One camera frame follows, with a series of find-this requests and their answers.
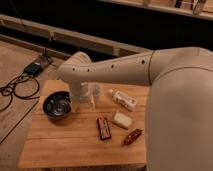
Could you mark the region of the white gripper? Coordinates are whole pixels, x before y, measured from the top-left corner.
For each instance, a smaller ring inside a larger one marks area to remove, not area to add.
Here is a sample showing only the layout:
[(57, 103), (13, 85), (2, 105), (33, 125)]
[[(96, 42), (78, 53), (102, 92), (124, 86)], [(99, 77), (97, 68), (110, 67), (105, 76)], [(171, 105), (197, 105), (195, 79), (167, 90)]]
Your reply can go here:
[(69, 90), (73, 111), (78, 111), (82, 103), (88, 103), (92, 108), (95, 107), (92, 89), (88, 82), (72, 83), (69, 85)]

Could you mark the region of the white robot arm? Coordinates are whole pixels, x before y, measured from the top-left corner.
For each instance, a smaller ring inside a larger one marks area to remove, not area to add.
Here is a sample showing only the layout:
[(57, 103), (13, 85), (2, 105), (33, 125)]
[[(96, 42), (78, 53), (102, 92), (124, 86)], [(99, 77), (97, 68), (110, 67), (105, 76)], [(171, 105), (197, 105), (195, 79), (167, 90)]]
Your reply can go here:
[(58, 74), (76, 99), (83, 82), (147, 86), (147, 171), (213, 171), (212, 51), (173, 48), (101, 62), (77, 52)]

